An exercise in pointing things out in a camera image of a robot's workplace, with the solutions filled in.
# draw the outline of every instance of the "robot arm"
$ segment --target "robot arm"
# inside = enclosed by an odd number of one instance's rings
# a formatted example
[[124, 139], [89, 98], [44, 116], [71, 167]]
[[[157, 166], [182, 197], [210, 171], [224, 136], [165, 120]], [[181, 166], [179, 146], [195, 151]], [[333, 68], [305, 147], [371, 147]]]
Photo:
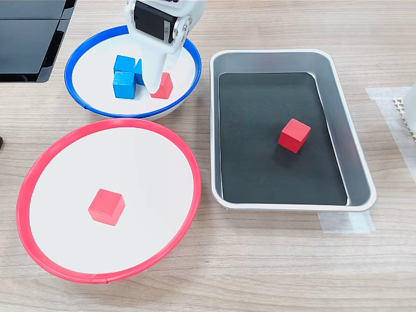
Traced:
[[127, 0], [125, 20], [140, 44], [143, 81], [150, 93], [158, 91], [166, 58], [179, 56], [204, 9], [205, 0]]

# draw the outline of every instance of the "wooden table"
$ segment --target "wooden table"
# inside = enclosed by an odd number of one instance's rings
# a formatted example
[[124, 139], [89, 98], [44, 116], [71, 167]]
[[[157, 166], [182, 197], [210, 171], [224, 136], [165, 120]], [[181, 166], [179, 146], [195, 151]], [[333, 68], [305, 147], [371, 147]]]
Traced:
[[[179, 246], [146, 272], [81, 285], [42, 270], [18, 237], [16, 200], [34, 161], [101, 116], [64, 85], [64, 67], [90, 36], [123, 23], [125, 1], [80, 0], [45, 84], [0, 84], [0, 311], [416, 311], [416, 184], [366, 87], [416, 81], [415, 1], [209, 0], [190, 38], [203, 75], [159, 122], [201, 167], [203, 196]], [[225, 49], [318, 48], [337, 66], [378, 191], [376, 231], [323, 233], [316, 213], [221, 208], [209, 188], [209, 67]]]

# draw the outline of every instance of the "clear tape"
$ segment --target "clear tape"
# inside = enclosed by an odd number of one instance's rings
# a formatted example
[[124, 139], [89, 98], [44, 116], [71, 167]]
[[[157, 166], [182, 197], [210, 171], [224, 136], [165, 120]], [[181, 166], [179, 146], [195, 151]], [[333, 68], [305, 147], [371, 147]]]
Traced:
[[363, 213], [318, 213], [320, 226], [327, 234], [366, 234], [375, 231], [368, 211]]
[[408, 129], [403, 119], [403, 98], [410, 90], [410, 86], [395, 88], [366, 88], [369, 97], [375, 101], [383, 114], [385, 122], [409, 168], [413, 180], [416, 182], [416, 137]]

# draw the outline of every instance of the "metal tray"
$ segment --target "metal tray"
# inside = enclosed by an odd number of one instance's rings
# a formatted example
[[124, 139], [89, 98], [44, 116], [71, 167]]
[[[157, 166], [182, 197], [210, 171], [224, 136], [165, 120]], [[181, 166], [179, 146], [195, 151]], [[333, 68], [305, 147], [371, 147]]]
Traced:
[[[365, 211], [376, 189], [332, 59], [312, 49], [223, 51], [211, 59], [211, 190], [228, 209]], [[285, 124], [305, 146], [278, 145]]]

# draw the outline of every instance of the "cube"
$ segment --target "cube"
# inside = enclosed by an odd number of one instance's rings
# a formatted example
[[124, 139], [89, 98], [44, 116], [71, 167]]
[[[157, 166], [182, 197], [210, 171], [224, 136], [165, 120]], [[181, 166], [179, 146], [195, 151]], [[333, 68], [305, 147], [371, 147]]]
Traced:
[[298, 153], [310, 132], [310, 126], [292, 118], [283, 128], [279, 137], [279, 144], [293, 153]]
[[134, 99], [136, 95], [136, 81], [133, 72], [116, 71], [112, 82], [114, 95], [118, 99]]
[[124, 210], [124, 199], [121, 194], [99, 189], [88, 212], [98, 222], [115, 226]]
[[170, 78], [170, 74], [163, 73], [161, 86], [159, 87], [156, 93], [150, 94], [150, 96], [153, 98], [168, 99], [170, 97], [170, 94], [172, 93], [173, 88], [174, 88], [174, 85]]
[[117, 55], [116, 62], [114, 64], [114, 73], [116, 72], [127, 72], [133, 73], [135, 70], [136, 60], [133, 57], [123, 57]]
[[142, 75], [142, 60], [138, 60], [135, 67], [135, 80], [136, 84], [144, 86], [143, 75]]

